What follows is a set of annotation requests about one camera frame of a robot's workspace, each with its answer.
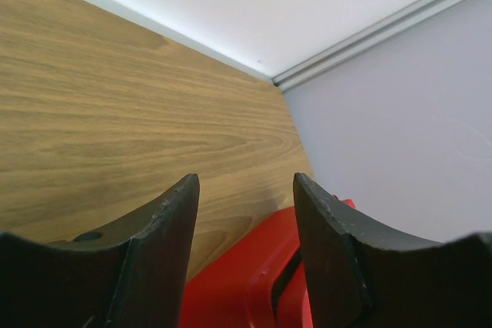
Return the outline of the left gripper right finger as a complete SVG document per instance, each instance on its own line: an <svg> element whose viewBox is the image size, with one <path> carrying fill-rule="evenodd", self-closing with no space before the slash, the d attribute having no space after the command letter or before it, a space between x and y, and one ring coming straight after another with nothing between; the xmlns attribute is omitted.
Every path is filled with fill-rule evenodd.
<svg viewBox="0 0 492 328"><path fill-rule="evenodd" d="M346 205L303 173L294 209L316 327L489 327L491 235L416 237Z"/></svg>

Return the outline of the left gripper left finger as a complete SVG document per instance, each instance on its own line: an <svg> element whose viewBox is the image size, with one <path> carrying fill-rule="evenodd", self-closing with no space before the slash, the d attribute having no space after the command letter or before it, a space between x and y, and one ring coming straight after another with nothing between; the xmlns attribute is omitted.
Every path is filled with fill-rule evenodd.
<svg viewBox="0 0 492 328"><path fill-rule="evenodd" d="M154 200L41 244L1 234L3 327L175 327L198 212L187 174Z"/></svg>

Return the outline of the red box lid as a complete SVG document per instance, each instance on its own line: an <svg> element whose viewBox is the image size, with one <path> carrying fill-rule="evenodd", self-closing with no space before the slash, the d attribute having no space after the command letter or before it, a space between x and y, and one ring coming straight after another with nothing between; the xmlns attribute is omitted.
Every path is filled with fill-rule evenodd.
<svg viewBox="0 0 492 328"><path fill-rule="evenodd" d="M186 284L178 325L313 325L293 207L272 214Z"/></svg>

